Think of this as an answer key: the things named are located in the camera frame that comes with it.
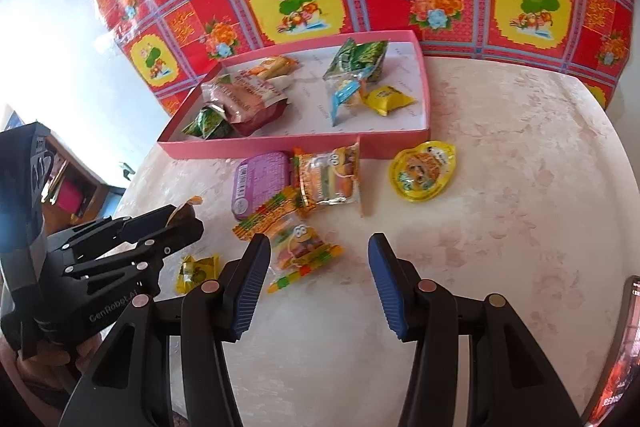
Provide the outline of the person's left hand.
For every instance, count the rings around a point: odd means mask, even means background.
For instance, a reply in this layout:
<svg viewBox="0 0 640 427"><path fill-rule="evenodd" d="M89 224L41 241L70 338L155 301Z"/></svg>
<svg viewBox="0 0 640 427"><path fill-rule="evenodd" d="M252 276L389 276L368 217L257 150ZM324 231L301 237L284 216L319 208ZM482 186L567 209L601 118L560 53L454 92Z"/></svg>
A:
<svg viewBox="0 0 640 427"><path fill-rule="evenodd" d="M1 425L57 426L68 393L56 370L68 363L60 346L39 341L37 354L24 359L1 336Z"/></svg>

